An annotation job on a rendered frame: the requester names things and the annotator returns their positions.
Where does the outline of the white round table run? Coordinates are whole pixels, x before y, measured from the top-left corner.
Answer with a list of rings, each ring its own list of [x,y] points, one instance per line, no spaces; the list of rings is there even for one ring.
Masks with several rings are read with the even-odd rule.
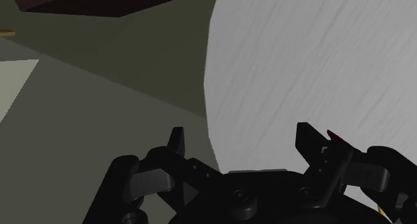
[[[216,0],[204,95],[222,173],[304,172],[298,122],[417,164],[417,0]]]

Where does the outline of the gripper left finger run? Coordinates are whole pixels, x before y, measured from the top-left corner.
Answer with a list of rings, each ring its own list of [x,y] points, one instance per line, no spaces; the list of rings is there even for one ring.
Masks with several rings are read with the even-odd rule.
[[[151,149],[142,160],[115,158],[83,224],[148,224],[140,209],[145,196],[158,194],[179,214],[197,195],[214,191],[222,174],[195,158],[185,159],[184,153],[184,128],[174,127],[168,144]]]

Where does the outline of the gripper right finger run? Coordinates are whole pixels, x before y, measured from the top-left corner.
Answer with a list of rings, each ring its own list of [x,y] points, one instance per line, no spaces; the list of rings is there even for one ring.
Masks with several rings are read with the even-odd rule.
[[[358,187],[392,222],[417,224],[417,165],[387,146],[362,152],[332,131],[323,136],[297,123],[295,147],[306,160],[308,188],[316,207],[326,207],[347,186]]]

